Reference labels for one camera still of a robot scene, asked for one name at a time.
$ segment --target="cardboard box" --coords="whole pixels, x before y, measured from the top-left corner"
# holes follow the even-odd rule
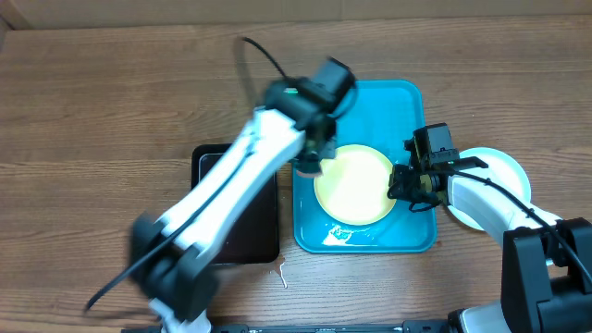
[[[15,29],[592,14],[592,0],[0,0]]]

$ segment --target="plastic tray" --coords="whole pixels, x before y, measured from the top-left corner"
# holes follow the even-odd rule
[[[405,80],[358,81],[355,106],[338,121],[337,146],[363,144],[393,164],[407,164],[403,140],[426,125],[421,93]],[[341,105],[348,105],[350,96]],[[354,227],[329,216],[316,200],[312,179],[292,170],[294,238],[311,253],[421,253],[436,241],[434,210],[411,213],[397,201],[374,224]]]

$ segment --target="black tablet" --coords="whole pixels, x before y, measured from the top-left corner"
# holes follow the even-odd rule
[[[229,144],[206,144],[193,151],[191,188],[205,177]],[[215,264],[269,263],[279,255],[278,175],[255,195],[228,234]]]

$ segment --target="wood grain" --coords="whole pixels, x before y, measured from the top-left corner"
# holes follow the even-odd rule
[[[2,51],[2,45],[4,44],[6,33],[10,30],[11,29],[8,27],[4,19],[0,17],[0,51]]]
[[[592,14],[590,0],[4,0],[17,30]]]
[[[448,122],[459,148],[511,154],[536,204],[592,218],[591,33],[592,17],[9,32],[0,53],[0,331],[153,322],[130,283],[90,314],[81,308],[124,267],[131,221],[186,193],[195,146],[231,141],[247,119],[230,52],[237,34],[294,76],[332,55],[359,79],[412,81],[426,122]],[[263,89],[276,73],[255,52],[248,58]],[[441,209],[427,253],[305,252],[291,236],[290,184],[284,167],[288,288],[269,265],[233,268],[209,310],[215,322],[394,323],[499,297],[500,248]]]

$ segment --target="black cable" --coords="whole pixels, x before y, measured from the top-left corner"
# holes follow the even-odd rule
[[[152,259],[155,255],[157,255],[161,251],[163,251],[168,245],[170,245],[170,243],[172,243],[175,240],[176,237],[178,237],[183,231],[185,231],[185,229],[188,226],[190,226],[193,223],[195,218],[199,214],[201,214],[202,211],[230,183],[232,178],[234,178],[234,176],[237,174],[237,172],[241,169],[242,165],[247,160],[247,158],[253,154],[253,146],[254,146],[254,141],[255,141],[254,138],[256,137],[255,133],[251,133],[251,136],[252,136],[252,139],[251,139],[251,142],[249,143],[249,146],[247,147],[247,153],[245,153],[244,157],[237,164],[237,166],[234,168],[234,170],[232,170],[232,173],[230,173],[230,175],[224,180],[222,185],[220,185],[220,187],[216,191],[214,191],[214,193],[212,193],[212,195],[209,198],[207,198],[207,200],[195,212],[193,212],[193,214],[191,214],[191,216],[189,217],[189,219],[187,219],[187,221],[183,222],[183,224],[179,228],[177,228],[177,230],[175,230],[173,233],[168,235],[168,237],[166,237],[165,240],[163,240],[163,242],[158,244],[158,246],[154,247],[150,252],[145,254],[142,258],[140,258],[138,261],[133,263],[130,267],[126,268],[118,276],[113,278],[109,283],[107,283],[104,287],[102,287],[99,291],[97,291],[91,297],[91,299],[86,303],[86,306],[84,307],[85,312],[89,311],[91,309],[91,307],[93,307],[93,305],[97,301],[99,301],[99,299],[101,299],[101,297],[105,296],[105,294],[107,294],[111,289],[113,289],[117,284],[119,284],[119,282],[121,282],[124,279],[126,279],[127,277],[129,277],[134,271],[136,271],[142,265],[146,264],[146,262],[148,262],[150,259]]]
[[[266,58],[271,62],[271,64],[277,69],[279,74],[282,76],[284,80],[289,80],[290,78],[286,75],[284,69],[279,65],[277,60],[271,56],[267,50],[264,49],[261,44],[252,40],[249,37],[239,37],[234,43],[234,62],[237,69],[237,73],[239,75],[239,80],[242,85],[242,89],[247,94],[247,99],[249,100],[249,104],[253,106],[259,106],[261,103],[259,102],[259,98],[257,98],[257,92],[255,90],[255,86],[253,84],[253,78],[251,77],[251,73],[249,72],[249,68],[247,66],[247,61],[244,54],[244,45],[245,43],[249,43],[257,50],[259,50]]]
[[[574,252],[574,249],[572,249],[572,247],[567,243],[567,240],[565,240],[565,238],[563,238],[554,227],[552,227],[549,223],[547,223],[547,221],[545,221],[540,216],[535,214],[535,212],[533,212],[530,208],[528,208],[520,199],[516,198],[516,196],[513,195],[510,191],[508,191],[505,188],[503,188],[502,186],[494,183],[493,181],[491,181],[491,179],[483,179],[481,177],[478,177],[478,176],[475,176],[475,175],[472,175],[472,174],[466,173],[466,172],[454,171],[454,170],[441,170],[441,171],[427,171],[427,174],[428,175],[444,175],[444,176],[461,176],[461,177],[465,177],[465,178],[469,178],[469,179],[473,179],[473,180],[482,182],[482,183],[498,190],[503,195],[505,195],[506,198],[510,199],[510,201],[512,201],[515,205],[517,205],[520,209],[522,209],[528,217],[531,217],[532,219],[534,219],[546,231],[548,231],[549,234],[551,236],[553,236],[559,242],[559,244],[561,244],[563,249],[567,252],[567,255],[570,257],[570,259],[572,259],[573,263],[579,268],[580,272],[582,272],[582,274],[586,277],[588,282],[590,282],[590,284],[592,284],[592,276],[590,276],[590,272],[588,272],[588,270],[586,269],[586,267],[584,266],[582,261],[580,261],[580,258]]]
[[[432,208],[436,208],[438,207],[439,204],[442,204],[442,202],[440,201],[438,204],[430,204],[429,206],[423,207],[423,208],[417,208],[417,209],[413,209],[416,205],[416,203],[411,203],[409,205],[409,211],[412,213],[422,213],[422,212],[427,212],[428,210],[432,209]]]

